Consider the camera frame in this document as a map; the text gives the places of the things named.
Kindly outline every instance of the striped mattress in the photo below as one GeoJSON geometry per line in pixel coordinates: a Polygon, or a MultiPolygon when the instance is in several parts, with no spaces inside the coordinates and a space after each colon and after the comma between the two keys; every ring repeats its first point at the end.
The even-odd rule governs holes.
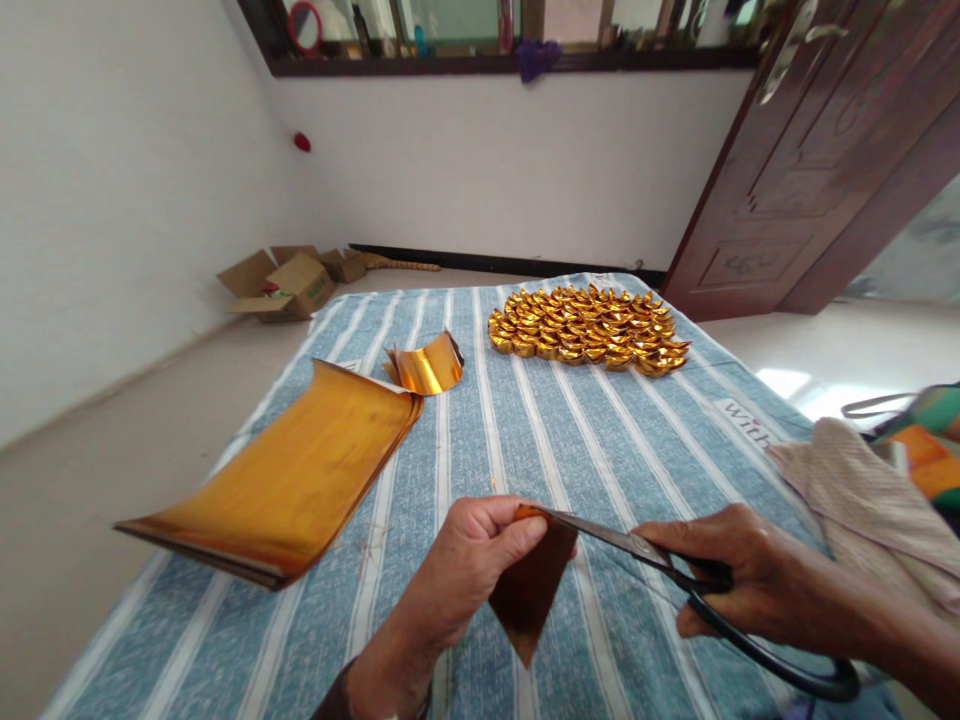
{"type": "MultiPolygon", "coordinates": [[[[648,290],[625,274],[523,287],[588,283],[648,290]]],[[[461,496],[514,493],[620,528],[745,501],[823,550],[816,523],[764,454],[770,443],[808,440],[811,424],[742,363],[679,313],[678,335],[693,341],[690,361],[656,380],[500,355],[487,317],[517,289],[346,295],[318,312],[211,474],[306,389],[312,357],[387,380],[385,346],[421,347],[446,327],[466,360],[463,379],[427,398],[339,541],[306,577],[273,594],[158,553],[43,717],[309,717],[390,612],[461,496]]],[[[726,720],[787,712],[797,693],[727,643],[677,636],[684,599],[656,571],[581,539],[531,670],[485,606],[438,664],[433,716],[726,720]]],[[[849,712],[856,716],[856,706],[849,712]]]]}

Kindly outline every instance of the open cardboard box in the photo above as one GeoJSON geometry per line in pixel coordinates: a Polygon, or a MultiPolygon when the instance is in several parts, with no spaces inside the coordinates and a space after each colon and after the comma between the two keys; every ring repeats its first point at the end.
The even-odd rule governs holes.
{"type": "Polygon", "coordinates": [[[279,267],[266,250],[259,250],[217,275],[237,297],[227,312],[256,315],[265,323],[309,320],[336,287],[320,262],[316,248],[306,245],[270,249],[279,267]],[[267,283],[279,285],[290,294],[266,297],[263,286],[267,283]]]}
{"type": "Polygon", "coordinates": [[[337,282],[353,282],[367,274],[363,253],[352,248],[344,250],[342,255],[339,250],[330,250],[318,257],[330,273],[330,277],[337,282]]]}

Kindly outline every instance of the windowsill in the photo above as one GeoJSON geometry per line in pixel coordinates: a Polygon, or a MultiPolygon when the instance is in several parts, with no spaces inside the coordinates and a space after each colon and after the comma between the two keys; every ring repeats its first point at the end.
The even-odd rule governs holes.
{"type": "MultiPolygon", "coordinates": [[[[274,77],[398,77],[407,75],[516,75],[516,56],[363,60],[272,60],[274,77]]],[[[641,52],[582,53],[562,56],[550,72],[640,72],[652,70],[753,69],[755,48],[697,48],[641,52]]]]}

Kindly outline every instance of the door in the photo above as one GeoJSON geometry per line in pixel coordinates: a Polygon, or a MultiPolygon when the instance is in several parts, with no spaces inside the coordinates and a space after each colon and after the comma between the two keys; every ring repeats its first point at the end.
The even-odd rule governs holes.
{"type": "Polygon", "coordinates": [[[694,320],[778,309],[960,93],[957,0],[791,10],[662,289],[694,320]],[[786,67],[784,48],[795,50],[786,67]]]}

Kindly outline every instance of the yuanbao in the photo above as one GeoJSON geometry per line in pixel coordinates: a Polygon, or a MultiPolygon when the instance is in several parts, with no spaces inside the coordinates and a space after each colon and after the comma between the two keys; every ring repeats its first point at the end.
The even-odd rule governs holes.
{"type": "Polygon", "coordinates": [[[493,347],[504,355],[540,357],[565,365],[603,364],[611,372],[631,365],[648,377],[661,377],[687,362],[689,342],[673,342],[674,321],[653,291],[631,296],[626,290],[557,288],[549,295],[513,293],[488,320],[493,347]]]}

